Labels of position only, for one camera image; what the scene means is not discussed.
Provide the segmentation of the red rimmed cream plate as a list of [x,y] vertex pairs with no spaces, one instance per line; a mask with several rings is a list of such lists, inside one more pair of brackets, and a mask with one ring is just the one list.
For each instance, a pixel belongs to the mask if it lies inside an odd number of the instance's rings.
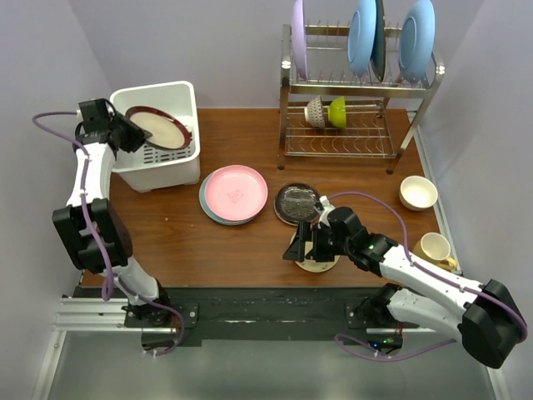
[[154,107],[130,107],[126,117],[152,134],[147,142],[155,148],[182,150],[192,141],[192,133],[183,123]]

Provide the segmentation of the blue and cream plate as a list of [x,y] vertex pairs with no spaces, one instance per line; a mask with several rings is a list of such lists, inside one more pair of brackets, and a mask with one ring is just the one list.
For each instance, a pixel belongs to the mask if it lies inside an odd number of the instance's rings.
[[224,225],[224,226],[239,226],[239,225],[242,225],[242,224],[245,224],[245,223],[248,223],[252,220],[252,217],[248,218],[248,219],[244,219],[244,220],[241,220],[241,221],[228,221],[224,218],[220,218],[218,217],[210,208],[209,206],[207,205],[207,200],[206,200],[206,195],[205,195],[205,191],[206,191],[206,187],[207,187],[207,183],[209,181],[209,179],[212,177],[211,174],[207,175],[206,178],[203,180],[202,182],[202,185],[200,186],[200,190],[199,190],[199,202],[200,202],[200,205],[201,205],[201,208],[203,210],[203,212],[211,219],[213,220],[214,222],[216,223],[219,223],[221,225]]

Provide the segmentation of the pink plate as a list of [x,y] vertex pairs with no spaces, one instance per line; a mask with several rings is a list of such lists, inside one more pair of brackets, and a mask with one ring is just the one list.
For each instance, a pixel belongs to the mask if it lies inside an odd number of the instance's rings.
[[268,186],[257,170],[235,164],[212,173],[205,195],[207,205],[218,217],[241,221],[254,218],[264,208]]

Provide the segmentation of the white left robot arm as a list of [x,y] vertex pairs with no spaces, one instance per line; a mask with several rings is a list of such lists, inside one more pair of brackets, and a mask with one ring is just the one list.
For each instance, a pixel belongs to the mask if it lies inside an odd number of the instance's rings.
[[103,300],[119,288],[128,299],[126,313],[163,327],[173,319],[169,297],[134,258],[131,235],[109,200],[118,152],[138,150],[148,134],[105,98],[78,107],[82,120],[70,139],[77,158],[75,182],[66,206],[53,212],[52,223],[74,266],[103,277]]

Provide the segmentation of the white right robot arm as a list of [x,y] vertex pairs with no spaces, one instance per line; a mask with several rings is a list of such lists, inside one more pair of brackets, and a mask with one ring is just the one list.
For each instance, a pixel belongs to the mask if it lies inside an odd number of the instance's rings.
[[459,342],[476,361],[500,368],[528,330],[507,287],[447,272],[378,233],[348,207],[325,207],[318,222],[299,224],[283,259],[330,263],[345,256],[362,271],[388,279],[355,313],[388,328],[412,323]]

